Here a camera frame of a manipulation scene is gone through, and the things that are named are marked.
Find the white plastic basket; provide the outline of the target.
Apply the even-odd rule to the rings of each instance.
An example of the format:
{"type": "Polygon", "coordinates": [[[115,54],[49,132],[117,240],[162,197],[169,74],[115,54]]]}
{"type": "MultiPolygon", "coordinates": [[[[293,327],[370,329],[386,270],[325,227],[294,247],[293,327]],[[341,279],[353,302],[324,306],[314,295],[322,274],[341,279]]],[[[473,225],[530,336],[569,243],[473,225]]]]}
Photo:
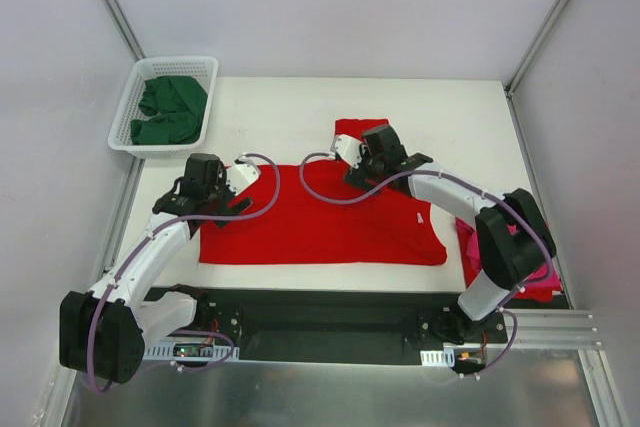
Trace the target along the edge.
{"type": "Polygon", "coordinates": [[[202,146],[218,67],[210,56],[136,62],[116,110],[109,147],[141,159],[164,159],[202,146]]]}

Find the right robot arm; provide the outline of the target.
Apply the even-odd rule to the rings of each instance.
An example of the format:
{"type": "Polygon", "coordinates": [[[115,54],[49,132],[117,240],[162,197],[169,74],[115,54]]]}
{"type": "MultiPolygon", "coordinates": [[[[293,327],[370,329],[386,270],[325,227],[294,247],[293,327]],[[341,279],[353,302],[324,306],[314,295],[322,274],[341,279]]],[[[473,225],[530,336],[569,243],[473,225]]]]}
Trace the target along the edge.
{"type": "Polygon", "coordinates": [[[492,194],[425,154],[408,154],[389,125],[369,129],[359,139],[339,134],[331,150],[348,165],[346,179],[354,186],[367,191],[388,186],[439,207],[475,231],[481,270],[448,311],[430,323],[439,340],[473,341],[489,316],[519,290],[551,276],[556,247],[530,192],[518,188],[492,194]]]}

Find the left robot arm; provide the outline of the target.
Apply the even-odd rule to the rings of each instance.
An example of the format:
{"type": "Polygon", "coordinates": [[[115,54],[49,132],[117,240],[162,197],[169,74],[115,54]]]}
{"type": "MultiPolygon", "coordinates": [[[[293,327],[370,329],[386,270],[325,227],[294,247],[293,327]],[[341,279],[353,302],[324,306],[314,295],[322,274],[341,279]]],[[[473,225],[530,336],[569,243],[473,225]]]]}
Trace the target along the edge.
{"type": "Polygon", "coordinates": [[[249,160],[226,166],[214,154],[190,155],[183,175],[155,202],[137,245],[87,292],[71,291],[62,300],[61,366],[124,384],[146,349],[164,337],[179,329],[209,335],[215,322],[203,291],[178,285],[150,304],[144,299],[204,223],[225,226],[251,206],[242,194],[259,176],[249,160]]]}

